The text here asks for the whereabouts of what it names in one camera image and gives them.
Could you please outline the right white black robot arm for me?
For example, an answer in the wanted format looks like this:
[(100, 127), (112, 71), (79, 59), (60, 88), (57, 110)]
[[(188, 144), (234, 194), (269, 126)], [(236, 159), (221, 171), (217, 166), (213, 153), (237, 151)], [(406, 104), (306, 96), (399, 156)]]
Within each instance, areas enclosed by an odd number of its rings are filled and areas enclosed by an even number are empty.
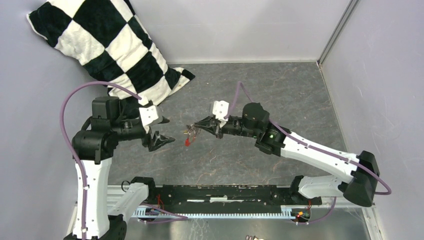
[(275, 126), (260, 103), (248, 103), (241, 116), (225, 115), (229, 103), (214, 101), (211, 115), (193, 124), (221, 139), (225, 134), (255, 139), (255, 147), (268, 155), (294, 159), (321, 169), (326, 176), (296, 176), (289, 189), (295, 204), (318, 197), (343, 197), (361, 207), (371, 207), (380, 171), (373, 153), (343, 152), (307, 140)]

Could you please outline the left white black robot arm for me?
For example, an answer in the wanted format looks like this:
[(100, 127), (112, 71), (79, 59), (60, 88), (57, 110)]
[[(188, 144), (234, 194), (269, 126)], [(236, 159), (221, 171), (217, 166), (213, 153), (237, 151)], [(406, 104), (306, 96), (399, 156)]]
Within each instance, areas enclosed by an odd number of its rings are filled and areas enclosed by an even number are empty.
[(172, 137), (152, 131), (168, 119), (151, 101), (134, 106), (113, 96), (92, 101), (92, 114), (72, 138), (78, 177), (77, 211), (69, 240), (123, 240), (127, 225), (139, 205), (157, 198), (154, 179), (134, 177), (123, 196), (108, 207), (108, 178), (114, 151), (123, 141), (141, 140), (150, 152), (172, 143)]

